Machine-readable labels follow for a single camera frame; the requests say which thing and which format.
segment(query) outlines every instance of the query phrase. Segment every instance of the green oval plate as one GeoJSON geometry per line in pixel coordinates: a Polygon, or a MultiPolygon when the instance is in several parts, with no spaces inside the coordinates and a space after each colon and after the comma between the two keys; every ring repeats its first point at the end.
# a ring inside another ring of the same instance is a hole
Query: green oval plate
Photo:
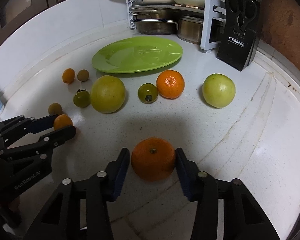
{"type": "Polygon", "coordinates": [[[152,70],[176,62],[182,47],[175,41],[140,36],[111,43],[92,58],[92,66],[105,73],[133,73],[152,70]]]}

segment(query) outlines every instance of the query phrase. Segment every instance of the yellow-green fruit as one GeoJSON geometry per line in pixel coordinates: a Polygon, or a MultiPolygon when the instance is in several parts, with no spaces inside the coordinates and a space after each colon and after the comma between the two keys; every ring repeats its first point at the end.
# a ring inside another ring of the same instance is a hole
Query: yellow-green fruit
{"type": "Polygon", "coordinates": [[[202,85],[203,97],[209,105],[223,108],[229,105],[235,96],[233,81],[222,74],[212,74],[202,85]]]}
{"type": "Polygon", "coordinates": [[[58,115],[61,115],[62,114],[62,107],[60,104],[58,103],[53,103],[49,106],[48,108],[48,113],[50,115],[55,115],[55,114],[58,114],[58,115]]]}
{"type": "Polygon", "coordinates": [[[123,82],[113,76],[102,76],[92,85],[91,105],[101,113],[117,111],[126,98],[126,88],[123,82]]]}
{"type": "Polygon", "coordinates": [[[80,70],[77,74],[77,79],[82,82],[87,81],[89,79],[89,71],[86,69],[80,70]]]}

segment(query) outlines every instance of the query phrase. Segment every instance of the white tile wall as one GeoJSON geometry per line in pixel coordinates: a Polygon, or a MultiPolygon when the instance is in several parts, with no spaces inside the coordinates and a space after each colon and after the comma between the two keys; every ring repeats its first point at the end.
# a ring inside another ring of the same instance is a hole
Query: white tile wall
{"type": "Polygon", "coordinates": [[[0,94],[43,54],[71,37],[96,28],[122,24],[126,0],[66,0],[16,30],[0,46],[0,94]]]}
{"type": "Polygon", "coordinates": [[[126,0],[99,0],[103,24],[126,20],[126,0]]]}

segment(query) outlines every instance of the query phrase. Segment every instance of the knife block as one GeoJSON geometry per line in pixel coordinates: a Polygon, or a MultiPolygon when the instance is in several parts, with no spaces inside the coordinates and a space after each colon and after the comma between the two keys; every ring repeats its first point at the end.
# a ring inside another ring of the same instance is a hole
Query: knife block
{"type": "MultiPolygon", "coordinates": [[[[254,59],[259,44],[262,30],[260,1],[250,0],[255,3],[257,13],[254,19],[246,26],[244,34],[235,31],[239,25],[239,17],[226,1],[226,26],[222,37],[217,58],[231,65],[239,71],[246,68],[254,59]]],[[[238,0],[239,10],[242,11],[243,0],[238,0]]]]}

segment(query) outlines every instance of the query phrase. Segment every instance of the green tomato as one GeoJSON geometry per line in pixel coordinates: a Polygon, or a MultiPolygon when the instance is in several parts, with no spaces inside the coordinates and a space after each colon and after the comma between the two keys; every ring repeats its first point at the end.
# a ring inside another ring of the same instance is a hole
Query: green tomato
{"type": "Polygon", "coordinates": [[[124,103],[126,88],[119,78],[105,75],[92,85],[90,98],[98,112],[113,113],[124,103]]]}
{"type": "Polygon", "coordinates": [[[147,83],[143,84],[138,89],[138,97],[141,102],[150,104],[156,101],[158,97],[157,87],[153,84],[147,83]]]}
{"type": "Polygon", "coordinates": [[[73,97],[73,103],[80,108],[90,105],[90,94],[87,90],[78,90],[73,97]]]}
{"type": "Polygon", "coordinates": [[[62,107],[61,107],[61,105],[58,104],[58,103],[53,103],[53,104],[51,104],[51,105],[49,106],[49,108],[48,108],[48,113],[49,113],[50,115],[55,115],[55,114],[61,115],[61,114],[63,114],[63,113],[62,113],[62,107]]]}
{"type": "Polygon", "coordinates": [[[223,108],[229,105],[235,96],[233,81],[222,74],[212,74],[206,78],[202,86],[203,97],[209,105],[223,108]]]}

